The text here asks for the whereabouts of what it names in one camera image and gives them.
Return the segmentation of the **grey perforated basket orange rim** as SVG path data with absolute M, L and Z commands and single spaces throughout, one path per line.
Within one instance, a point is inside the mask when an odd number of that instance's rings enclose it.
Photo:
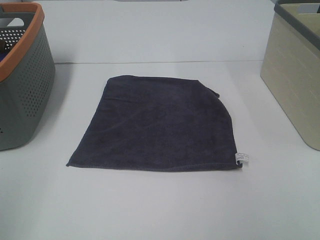
M 0 149 L 4 151 L 23 146 L 33 137 L 56 68 L 39 3 L 1 3 L 0 18 L 23 22 L 0 29 Z

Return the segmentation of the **beige basket grey rim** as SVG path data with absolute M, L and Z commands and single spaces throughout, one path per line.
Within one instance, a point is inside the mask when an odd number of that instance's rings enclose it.
M 320 149 L 320 2 L 278 0 L 260 76 L 302 138 Z

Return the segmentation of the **dark grey towel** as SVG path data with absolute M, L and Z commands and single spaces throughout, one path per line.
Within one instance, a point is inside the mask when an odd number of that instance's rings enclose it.
M 232 118 L 198 80 L 110 78 L 67 165 L 154 172 L 227 171 L 237 160 Z

